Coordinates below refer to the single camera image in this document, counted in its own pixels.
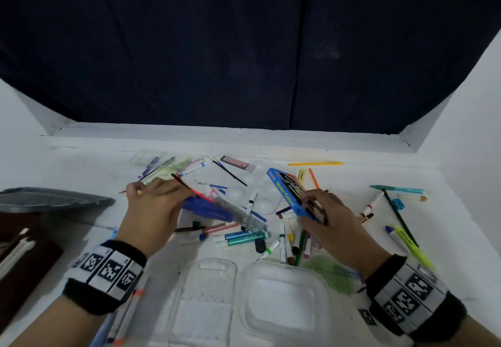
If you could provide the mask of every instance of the water colour box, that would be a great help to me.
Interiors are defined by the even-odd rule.
[[[307,216],[324,223],[326,218],[322,207],[314,201],[300,199],[306,190],[293,175],[274,168],[269,168],[267,174],[297,216]]]

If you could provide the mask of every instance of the forearm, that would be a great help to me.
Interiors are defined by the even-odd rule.
[[[105,318],[60,296],[10,347],[88,347]]]
[[[423,344],[432,347],[501,347],[501,341],[472,317],[467,316],[449,342]]]

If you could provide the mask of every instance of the hand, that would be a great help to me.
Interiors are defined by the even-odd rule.
[[[327,214],[329,225],[322,226],[307,217],[299,218],[299,224],[341,264],[367,278],[391,256],[334,194],[316,189],[304,192],[301,198],[318,201]]]
[[[149,258],[167,243],[176,230],[183,201],[194,195],[176,180],[155,178],[148,185],[129,184],[129,208],[116,240],[133,245]]]

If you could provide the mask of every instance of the gray tray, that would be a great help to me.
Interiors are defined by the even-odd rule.
[[[0,192],[0,212],[3,213],[36,213],[114,203],[113,198],[59,189],[22,187]]]

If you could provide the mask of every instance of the person's right hand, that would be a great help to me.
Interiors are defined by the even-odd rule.
[[[300,217],[298,221],[341,264],[367,278],[391,256],[334,194],[315,189],[304,192],[301,199],[316,200],[324,208],[328,226],[307,217]]]

